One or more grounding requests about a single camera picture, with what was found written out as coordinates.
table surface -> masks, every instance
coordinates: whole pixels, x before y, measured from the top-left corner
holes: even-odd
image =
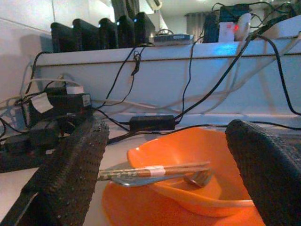
[[[124,134],[125,132],[108,122],[110,127],[110,138]],[[153,140],[157,135],[139,135],[125,141],[106,147],[100,169],[118,168],[128,166],[127,151],[130,148],[138,147],[146,141]],[[33,176],[34,169],[25,169],[0,174],[0,222],[3,220],[11,206],[17,200],[21,189]],[[103,212],[101,201],[107,181],[98,181],[95,185],[95,192],[92,196],[89,211],[87,212],[84,226],[109,226],[109,222]]]

